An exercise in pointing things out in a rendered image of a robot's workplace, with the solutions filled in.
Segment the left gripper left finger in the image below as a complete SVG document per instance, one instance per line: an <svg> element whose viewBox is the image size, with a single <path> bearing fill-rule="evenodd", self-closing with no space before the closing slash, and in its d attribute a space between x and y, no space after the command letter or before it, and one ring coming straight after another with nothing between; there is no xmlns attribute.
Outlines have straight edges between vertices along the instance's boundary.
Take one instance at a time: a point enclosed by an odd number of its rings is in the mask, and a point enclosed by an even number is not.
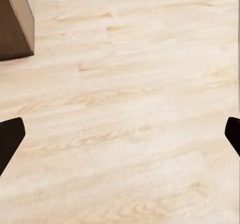
<svg viewBox="0 0 240 224"><path fill-rule="evenodd" d="M26 135L21 117L0 122L0 176Z"/></svg>

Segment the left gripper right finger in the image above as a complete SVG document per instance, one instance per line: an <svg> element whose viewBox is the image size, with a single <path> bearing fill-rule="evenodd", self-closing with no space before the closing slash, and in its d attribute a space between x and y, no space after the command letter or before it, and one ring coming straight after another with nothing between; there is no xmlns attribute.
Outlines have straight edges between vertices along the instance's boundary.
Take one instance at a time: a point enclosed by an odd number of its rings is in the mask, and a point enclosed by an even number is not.
<svg viewBox="0 0 240 224"><path fill-rule="evenodd" d="M224 134L240 156L240 119L229 117Z"/></svg>

